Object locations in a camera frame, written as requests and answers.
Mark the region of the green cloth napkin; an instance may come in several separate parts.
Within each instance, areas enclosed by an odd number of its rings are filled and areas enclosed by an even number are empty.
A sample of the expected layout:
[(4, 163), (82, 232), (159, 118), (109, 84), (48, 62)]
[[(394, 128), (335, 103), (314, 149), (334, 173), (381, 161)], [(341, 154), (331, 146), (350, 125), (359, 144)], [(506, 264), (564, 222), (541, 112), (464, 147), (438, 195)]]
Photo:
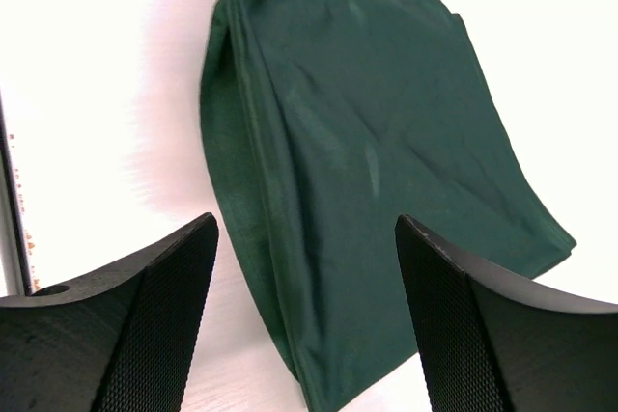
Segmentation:
[(236, 257), (312, 411), (416, 352), (399, 216), (528, 278), (575, 247), (440, 0), (218, 0), (200, 106)]

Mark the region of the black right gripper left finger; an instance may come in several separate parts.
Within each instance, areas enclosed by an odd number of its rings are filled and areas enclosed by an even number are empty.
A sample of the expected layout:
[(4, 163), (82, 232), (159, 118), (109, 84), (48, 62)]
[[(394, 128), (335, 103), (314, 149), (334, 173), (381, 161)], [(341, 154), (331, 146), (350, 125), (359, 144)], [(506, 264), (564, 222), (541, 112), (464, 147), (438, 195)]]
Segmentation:
[(1, 301), (1, 407), (177, 411), (218, 242), (205, 213), (97, 270)]

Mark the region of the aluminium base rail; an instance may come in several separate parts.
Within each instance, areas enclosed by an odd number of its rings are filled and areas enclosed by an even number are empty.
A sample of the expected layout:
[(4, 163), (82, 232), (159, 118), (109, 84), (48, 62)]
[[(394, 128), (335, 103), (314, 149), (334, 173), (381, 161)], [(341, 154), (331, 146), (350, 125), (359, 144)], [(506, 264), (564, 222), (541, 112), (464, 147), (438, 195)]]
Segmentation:
[(1, 264), (8, 295), (31, 295), (34, 284), (26, 252), (10, 137), (1, 111)]

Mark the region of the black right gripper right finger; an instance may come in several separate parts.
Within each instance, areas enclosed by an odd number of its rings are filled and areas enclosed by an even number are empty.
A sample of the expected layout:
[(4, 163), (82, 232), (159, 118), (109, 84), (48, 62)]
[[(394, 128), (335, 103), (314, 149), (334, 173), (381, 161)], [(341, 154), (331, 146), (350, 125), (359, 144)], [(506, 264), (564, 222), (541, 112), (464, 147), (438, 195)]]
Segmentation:
[(403, 215), (398, 260), (435, 411), (613, 411), (617, 308), (536, 283)]

